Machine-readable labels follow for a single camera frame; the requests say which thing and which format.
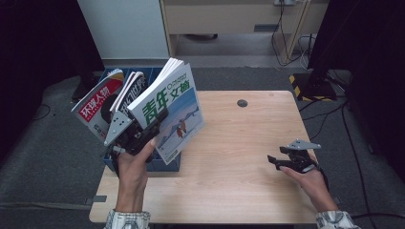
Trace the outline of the snow scene magazine green title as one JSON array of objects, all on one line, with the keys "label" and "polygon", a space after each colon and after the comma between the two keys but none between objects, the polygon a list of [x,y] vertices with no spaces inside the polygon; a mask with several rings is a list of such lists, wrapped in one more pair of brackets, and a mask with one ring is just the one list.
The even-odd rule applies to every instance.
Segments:
[{"label": "snow scene magazine green title", "polygon": [[139,95],[128,110],[142,128],[146,128],[163,109],[169,115],[155,135],[156,151],[168,165],[203,127],[195,81],[191,67],[177,58],[169,58],[153,83]]}]

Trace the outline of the dark curtain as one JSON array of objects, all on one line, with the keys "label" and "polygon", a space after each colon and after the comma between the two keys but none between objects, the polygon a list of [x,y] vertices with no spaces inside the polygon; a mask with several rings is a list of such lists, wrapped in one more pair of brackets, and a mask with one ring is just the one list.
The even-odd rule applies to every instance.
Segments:
[{"label": "dark curtain", "polygon": [[330,0],[309,67],[352,73],[349,98],[405,182],[405,0]]}]

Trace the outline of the red-brown planet cover magazine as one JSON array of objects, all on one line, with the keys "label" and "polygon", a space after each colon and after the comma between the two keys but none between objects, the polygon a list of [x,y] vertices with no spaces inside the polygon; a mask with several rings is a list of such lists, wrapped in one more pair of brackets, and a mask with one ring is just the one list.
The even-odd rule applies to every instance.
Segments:
[{"label": "red-brown planet cover magazine", "polygon": [[137,72],[130,72],[127,80],[125,81],[122,90],[118,94],[116,100],[114,101],[113,105],[110,108],[110,112],[115,112],[117,110],[117,106],[120,104],[121,99],[124,97],[125,93],[127,92],[128,88],[131,86],[135,78],[137,77]]}]

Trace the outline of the dark blue illustrated magazine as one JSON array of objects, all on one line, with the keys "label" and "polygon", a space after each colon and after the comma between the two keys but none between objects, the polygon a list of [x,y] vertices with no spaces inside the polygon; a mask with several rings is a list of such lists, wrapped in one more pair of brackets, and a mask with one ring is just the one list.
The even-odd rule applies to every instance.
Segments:
[{"label": "dark blue illustrated magazine", "polygon": [[129,114],[128,106],[147,88],[147,79],[143,72],[137,72],[137,77],[128,88],[124,97],[121,99],[120,104],[117,106],[116,112]]}]

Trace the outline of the person's left hand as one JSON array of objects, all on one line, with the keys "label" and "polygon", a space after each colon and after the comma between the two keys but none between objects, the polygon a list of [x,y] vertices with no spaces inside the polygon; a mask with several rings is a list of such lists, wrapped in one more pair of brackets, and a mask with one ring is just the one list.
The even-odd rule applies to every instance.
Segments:
[{"label": "person's left hand", "polygon": [[148,180],[146,160],[155,150],[156,139],[149,140],[135,156],[123,153],[118,156],[119,193],[123,195],[139,195],[143,193]]}]

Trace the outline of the black stand with striped base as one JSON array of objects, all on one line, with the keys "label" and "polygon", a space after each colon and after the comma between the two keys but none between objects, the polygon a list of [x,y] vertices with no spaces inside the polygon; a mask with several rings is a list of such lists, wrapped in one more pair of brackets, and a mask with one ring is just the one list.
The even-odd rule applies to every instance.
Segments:
[{"label": "black stand with striped base", "polygon": [[326,81],[327,58],[318,59],[310,73],[294,73],[288,79],[299,101],[333,101],[336,93]]},{"label": "black stand with striped base", "polygon": [[79,83],[72,94],[72,101],[78,102],[97,84],[96,72],[103,72],[104,65],[99,57],[80,55],[72,61],[72,66],[79,76]]}]

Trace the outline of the white cabinet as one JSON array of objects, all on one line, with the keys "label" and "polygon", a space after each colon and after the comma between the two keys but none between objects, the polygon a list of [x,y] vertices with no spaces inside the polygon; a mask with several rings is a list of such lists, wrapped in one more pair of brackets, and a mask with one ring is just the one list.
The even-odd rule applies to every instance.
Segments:
[{"label": "white cabinet", "polygon": [[77,0],[102,59],[169,57],[160,0]]}]

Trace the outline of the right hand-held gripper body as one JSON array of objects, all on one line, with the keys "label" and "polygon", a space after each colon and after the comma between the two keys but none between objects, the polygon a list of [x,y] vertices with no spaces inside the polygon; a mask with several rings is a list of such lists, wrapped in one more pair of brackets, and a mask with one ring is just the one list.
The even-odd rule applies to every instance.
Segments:
[{"label": "right hand-held gripper body", "polygon": [[297,138],[289,143],[286,149],[292,162],[290,168],[294,171],[304,174],[319,167],[318,163],[309,156],[308,149],[321,149],[320,144]]}]

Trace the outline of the beige wooden desk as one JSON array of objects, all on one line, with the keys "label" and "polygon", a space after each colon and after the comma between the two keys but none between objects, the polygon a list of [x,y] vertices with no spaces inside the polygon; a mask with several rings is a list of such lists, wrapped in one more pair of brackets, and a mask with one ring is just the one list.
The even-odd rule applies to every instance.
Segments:
[{"label": "beige wooden desk", "polygon": [[276,53],[292,61],[298,39],[318,33],[330,0],[296,0],[274,6],[274,0],[160,0],[170,54],[181,34],[271,32]]}]

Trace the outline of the portrait magazine with red label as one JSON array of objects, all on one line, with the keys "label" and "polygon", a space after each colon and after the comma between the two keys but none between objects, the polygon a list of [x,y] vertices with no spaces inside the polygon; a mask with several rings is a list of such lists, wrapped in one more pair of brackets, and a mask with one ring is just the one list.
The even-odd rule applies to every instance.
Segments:
[{"label": "portrait magazine with red label", "polygon": [[101,108],[108,97],[119,93],[124,77],[122,69],[105,72],[98,83],[71,110],[101,142],[105,140],[109,128],[109,124],[102,118]]}]

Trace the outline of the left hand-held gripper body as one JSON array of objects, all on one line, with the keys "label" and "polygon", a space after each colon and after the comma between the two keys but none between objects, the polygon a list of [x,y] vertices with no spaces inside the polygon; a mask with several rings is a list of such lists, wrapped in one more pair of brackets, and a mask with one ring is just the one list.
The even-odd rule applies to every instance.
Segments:
[{"label": "left hand-held gripper body", "polygon": [[155,135],[155,126],[150,125],[149,127],[142,128],[134,118],[131,119],[126,114],[117,111],[113,115],[104,145],[113,145],[116,151],[129,153],[134,156]]}]

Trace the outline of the person's right hand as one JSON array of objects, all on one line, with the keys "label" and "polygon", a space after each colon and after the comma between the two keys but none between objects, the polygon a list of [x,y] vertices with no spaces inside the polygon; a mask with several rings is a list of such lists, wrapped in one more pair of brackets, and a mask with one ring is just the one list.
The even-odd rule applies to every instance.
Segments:
[{"label": "person's right hand", "polygon": [[318,169],[311,169],[304,174],[298,173],[289,167],[281,167],[281,171],[298,182],[300,187],[309,196],[312,205],[318,213],[338,209]]}]

